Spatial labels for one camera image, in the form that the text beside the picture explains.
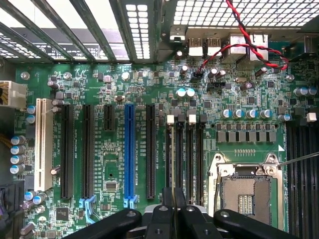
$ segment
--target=green circuit board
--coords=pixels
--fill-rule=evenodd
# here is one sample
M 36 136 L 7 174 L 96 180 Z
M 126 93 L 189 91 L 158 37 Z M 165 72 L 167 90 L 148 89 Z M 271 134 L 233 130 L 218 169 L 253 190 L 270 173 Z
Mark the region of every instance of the green circuit board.
M 179 70 L 182 65 L 190 66 L 189 73 L 182 78 Z M 161 202 L 161 189 L 165 187 L 165 131 L 166 124 L 160 125 L 158 119 L 159 105 L 162 105 L 164 122 L 166 115 L 176 107 L 186 114 L 187 110 L 196 110 L 196 115 L 207 115 L 207 123 L 204 128 L 203 137 L 203 169 L 208 172 L 212 159 L 216 153 L 222 153 L 230 162 L 253 162 L 262 163 L 269 152 L 277 155 L 280 162 L 286 161 L 285 152 L 285 125 L 278 120 L 278 107 L 284 107 L 285 113 L 290 114 L 295 107 L 311 107 L 307 99 L 297 98 L 293 90 L 298 86 L 308 86 L 304 77 L 306 71 L 311 74 L 318 69 L 308 69 L 308 63 L 297 63 L 287 72 L 276 73 L 268 69 L 268 73 L 261 77 L 254 77 L 255 71 L 238 71 L 235 64 L 219 64 L 215 62 L 208 65 L 207 69 L 216 67 L 226 71 L 226 76 L 221 80 L 226 87 L 208 93 L 206 91 L 206 77 L 199 83 L 190 83 L 190 72 L 197 69 L 198 62 L 170 61 L 159 65 L 21 65 L 17 70 L 16 82 L 27 85 L 27 104 L 35 105 L 37 98 L 51 98 L 52 90 L 47 86 L 51 76 L 55 76 L 60 90 L 64 93 L 64 101 L 74 106 L 74 160 L 73 160 L 73 195 L 70 200 L 60 198 L 60 178 L 53 177 L 53 187 L 46 191 L 47 199 L 41 206 L 44 211 L 39 214 L 37 208 L 25 212 L 26 222 L 36 224 L 35 238 L 48 237 L 48 231 L 56 231 L 56 237 L 61 238 L 71 234 L 85 226 L 88 222 L 83 209 L 79 206 L 81 199 L 82 180 L 82 133 L 83 133 L 83 105 L 94 107 L 94 195 L 96 202 L 93 204 L 94 213 L 91 220 L 98 221 L 117 211 L 123 209 L 124 203 L 124 107 L 125 104 L 134 104 L 136 110 L 136 162 L 135 162 L 135 194 L 137 202 L 135 209 L 145 210 L 147 205 L 159 204 Z M 20 78 L 22 72 L 28 72 L 30 79 L 25 81 Z M 71 79 L 63 79 L 63 74 L 71 73 Z M 124 80 L 122 74 L 128 72 L 130 78 Z M 110 76 L 111 82 L 101 82 L 99 73 Z M 294 74 L 296 79 L 287 82 L 286 75 Z M 254 84 L 253 89 L 241 91 L 240 85 L 234 81 L 237 77 L 245 77 L 248 82 Z M 180 88 L 195 90 L 195 96 L 190 98 L 176 97 L 176 91 Z M 115 100 L 116 96 L 125 97 L 121 102 Z M 112 104 L 115 106 L 116 129 L 114 132 L 104 130 L 103 105 Z M 156 186 L 155 198 L 146 198 L 146 105 L 155 104 L 156 107 Z M 259 115 L 254 119 L 224 119 L 221 116 L 223 110 L 231 111 L 242 109 L 248 110 L 270 110 L 271 116 L 263 119 Z M 26 112 L 15 114 L 15 134 L 26 134 Z M 217 139 L 219 132 L 274 132 L 275 142 L 220 142 Z M 61 116 L 54 114 L 54 140 L 53 140 L 53 165 L 59 165 L 61 161 Z M 27 146 L 26 164 L 33 165 L 34 145 Z M 186 184 L 186 159 L 183 157 L 183 185 Z M 283 214 L 283 229 L 288 230 L 288 195 L 287 179 L 284 170 L 283 190 L 283 212 L 277 209 L 277 184 L 275 180 L 271 183 L 270 210 L 271 225 L 277 227 L 279 222 L 278 214 Z M 23 179 L 26 175 L 32 175 L 32 171 L 18 175 Z M 204 177 L 203 205 L 207 207 L 208 186 L 207 174 Z M 112 188 L 107 188 L 107 183 L 114 183 Z

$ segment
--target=white pci slot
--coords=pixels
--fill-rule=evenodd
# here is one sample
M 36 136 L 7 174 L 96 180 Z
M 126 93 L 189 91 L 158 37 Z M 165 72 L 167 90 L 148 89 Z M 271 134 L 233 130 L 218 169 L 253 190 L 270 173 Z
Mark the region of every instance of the white pci slot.
M 36 99 L 34 189 L 52 187 L 53 112 L 52 100 Z

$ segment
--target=black expansion slot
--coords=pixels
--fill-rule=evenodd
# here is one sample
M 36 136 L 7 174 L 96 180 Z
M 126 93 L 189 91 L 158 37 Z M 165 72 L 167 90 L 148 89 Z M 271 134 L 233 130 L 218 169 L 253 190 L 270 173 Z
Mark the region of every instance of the black expansion slot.
M 61 198 L 73 196 L 74 107 L 63 105 L 61 111 Z
M 204 127 L 205 125 L 198 123 L 196 129 L 196 199 L 197 205 L 203 206 L 204 196 L 204 178 L 203 178 L 203 139 L 204 139 Z
M 171 188 L 171 128 L 166 126 L 165 130 L 165 185 Z
M 115 131 L 115 107 L 111 104 L 104 105 L 104 130 Z
M 193 204 L 194 125 L 186 125 L 186 201 Z
M 182 173 L 182 166 L 183 166 L 183 152 L 184 152 L 184 145 L 183 145 L 183 130 L 184 124 L 183 123 L 176 123 L 176 178 L 175 178 L 175 187 L 182 188 L 183 187 L 183 173 Z
M 146 198 L 155 197 L 156 118 L 155 105 L 146 105 Z
M 94 106 L 83 106 L 82 198 L 93 196 L 94 183 Z
M 287 159 L 319 151 L 319 125 L 287 123 Z M 304 239 L 319 238 L 319 164 L 316 158 L 287 166 L 289 231 Z

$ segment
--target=motherboard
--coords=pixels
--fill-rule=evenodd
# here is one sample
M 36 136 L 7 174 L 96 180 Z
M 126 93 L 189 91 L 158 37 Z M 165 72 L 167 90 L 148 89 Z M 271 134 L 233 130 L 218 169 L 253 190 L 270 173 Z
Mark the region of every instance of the motherboard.
M 141 213 L 182 187 L 210 216 L 228 208 L 288 231 L 286 122 L 314 120 L 317 59 L 286 71 L 214 61 L 158 65 L 20 65 L 27 111 L 25 224 L 34 238 L 72 234 L 123 208 Z

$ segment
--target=blue pcie slot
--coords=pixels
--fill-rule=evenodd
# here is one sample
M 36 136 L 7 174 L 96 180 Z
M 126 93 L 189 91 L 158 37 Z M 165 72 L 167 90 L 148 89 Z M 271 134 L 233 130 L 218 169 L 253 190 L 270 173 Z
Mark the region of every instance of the blue pcie slot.
M 134 208 L 137 196 L 135 184 L 135 106 L 126 104 L 124 109 L 124 208 Z

